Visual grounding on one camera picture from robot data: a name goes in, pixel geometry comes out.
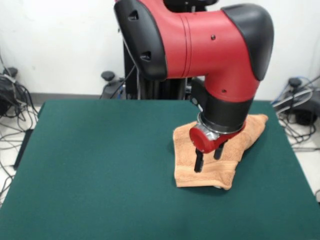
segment white wall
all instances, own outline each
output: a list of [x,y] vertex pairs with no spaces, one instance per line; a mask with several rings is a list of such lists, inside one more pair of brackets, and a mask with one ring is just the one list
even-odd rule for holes
[[[209,10],[256,3],[271,14],[274,50],[257,99],[273,99],[291,76],[320,73],[320,0],[220,0]],[[124,74],[113,0],[1,0],[0,47],[33,93],[100,94],[100,74]]]

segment folded towel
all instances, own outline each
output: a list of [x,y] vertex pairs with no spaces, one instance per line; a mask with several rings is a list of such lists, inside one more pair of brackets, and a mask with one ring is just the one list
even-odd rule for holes
[[265,129],[268,117],[263,114],[248,115],[242,132],[225,143],[221,158],[214,159],[214,152],[203,155],[202,172],[194,171],[196,148],[189,137],[192,122],[176,128],[173,132],[175,169],[177,187],[215,186],[229,190],[245,150],[250,148]]

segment floor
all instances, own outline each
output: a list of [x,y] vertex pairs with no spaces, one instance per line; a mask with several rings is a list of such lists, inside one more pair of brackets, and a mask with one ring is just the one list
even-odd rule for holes
[[[26,122],[20,122],[20,126],[23,129],[28,129],[31,125],[36,125],[36,120],[33,115],[31,115],[31,119],[27,119]],[[17,119],[10,119],[10,118],[1,118],[0,124],[4,124],[7,126],[10,126],[12,128],[19,129],[19,126],[17,125]],[[320,120],[316,122],[317,132],[311,137],[310,140],[307,142],[301,144],[299,147],[320,147]],[[307,133],[309,129],[307,127],[295,125],[294,129],[299,133]],[[2,136],[7,134],[17,133],[17,130],[10,129],[6,126],[0,125],[0,134]],[[0,141],[0,160],[3,166],[5,166],[5,169],[8,171],[8,173],[12,176],[15,175],[14,169],[11,167],[15,161],[16,157],[18,155],[18,151],[20,149],[20,144],[22,139],[24,138],[23,133],[18,133],[16,135],[11,135],[6,137],[6,140],[11,140],[12,144],[15,146],[13,147],[11,144],[3,141],[3,139]],[[320,190],[320,151],[313,151],[313,152],[297,152],[296,156],[298,158],[298,161],[302,167],[302,170],[306,176],[306,179],[310,185],[310,188],[315,194],[317,191]],[[5,180],[8,178],[8,175],[4,172],[2,168],[0,168],[0,191],[1,188],[5,182]],[[11,179],[7,179],[6,186],[10,184]],[[5,196],[7,194],[7,191],[5,194],[3,194],[0,198],[0,205],[3,203]]]

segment red robot arm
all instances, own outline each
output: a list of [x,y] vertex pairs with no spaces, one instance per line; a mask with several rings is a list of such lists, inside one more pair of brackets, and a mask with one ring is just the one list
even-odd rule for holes
[[199,101],[203,111],[190,131],[200,152],[223,146],[243,129],[273,48],[273,23],[266,10],[241,4],[174,13],[163,0],[119,0],[114,10],[146,79],[205,76]]

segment table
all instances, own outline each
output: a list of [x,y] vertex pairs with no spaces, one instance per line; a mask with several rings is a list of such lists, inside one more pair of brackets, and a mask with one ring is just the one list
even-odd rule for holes
[[187,101],[45,103],[0,209],[2,240],[319,239],[320,208],[268,102],[232,189],[176,188]]

